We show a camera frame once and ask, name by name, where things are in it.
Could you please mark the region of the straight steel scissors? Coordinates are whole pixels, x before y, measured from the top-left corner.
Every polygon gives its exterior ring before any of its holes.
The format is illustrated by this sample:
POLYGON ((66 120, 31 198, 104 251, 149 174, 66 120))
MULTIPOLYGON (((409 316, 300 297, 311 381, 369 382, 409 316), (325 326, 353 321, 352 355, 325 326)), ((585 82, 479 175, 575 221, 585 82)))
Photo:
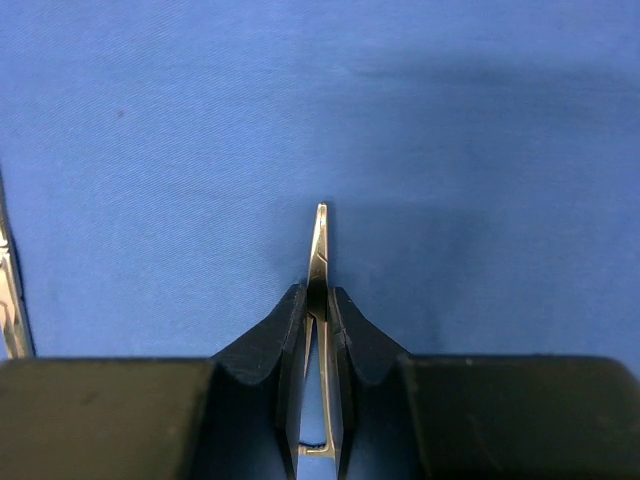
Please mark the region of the straight steel scissors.
POLYGON ((329 323, 328 305, 328 205, 319 203, 316 209, 307 275, 307 314, 305 320, 304 376, 307 376, 312 351, 313 331, 316 331, 318 360, 326 440, 323 444, 300 443, 298 453, 317 458, 336 458, 336 447, 331 425, 329 375, 329 323))

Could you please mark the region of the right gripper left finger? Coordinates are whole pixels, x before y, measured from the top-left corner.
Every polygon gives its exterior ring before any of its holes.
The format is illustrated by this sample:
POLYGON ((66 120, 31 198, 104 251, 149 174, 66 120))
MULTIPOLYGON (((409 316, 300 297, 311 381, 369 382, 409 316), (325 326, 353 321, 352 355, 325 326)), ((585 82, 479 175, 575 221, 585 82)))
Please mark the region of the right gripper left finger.
POLYGON ((5 479, 292 479, 306 290, 210 358, 6 361, 5 479))

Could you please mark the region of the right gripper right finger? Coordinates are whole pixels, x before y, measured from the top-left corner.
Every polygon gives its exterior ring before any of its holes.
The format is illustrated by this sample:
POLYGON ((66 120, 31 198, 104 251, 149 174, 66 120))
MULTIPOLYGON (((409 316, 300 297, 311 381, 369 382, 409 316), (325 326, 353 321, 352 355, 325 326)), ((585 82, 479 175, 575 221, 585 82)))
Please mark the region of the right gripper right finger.
POLYGON ((419 355, 345 290, 328 318, 342 479, 635 479, 639 383, 598 356, 419 355))

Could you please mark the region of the steel surgical scissors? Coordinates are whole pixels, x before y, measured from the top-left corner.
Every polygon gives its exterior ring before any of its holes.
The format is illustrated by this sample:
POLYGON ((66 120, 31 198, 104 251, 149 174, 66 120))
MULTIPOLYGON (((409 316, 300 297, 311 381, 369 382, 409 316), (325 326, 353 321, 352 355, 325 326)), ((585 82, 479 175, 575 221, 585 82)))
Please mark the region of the steel surgical scissors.
POLYGON ((1 184, 1 334, 9 359, 35 357, 24 303, 19 260, 1 184))

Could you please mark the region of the blue surgical drape cloth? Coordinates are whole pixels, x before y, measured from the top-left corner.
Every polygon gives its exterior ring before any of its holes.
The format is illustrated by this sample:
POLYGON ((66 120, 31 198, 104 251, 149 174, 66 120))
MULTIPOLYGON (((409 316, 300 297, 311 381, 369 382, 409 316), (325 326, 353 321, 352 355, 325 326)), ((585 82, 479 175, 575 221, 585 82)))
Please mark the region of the blue surgical drape cloth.
POLYGON ((5 1, 43 356, 209 355, 308 264, 407 349, 639 363, 635 1, 5 1))

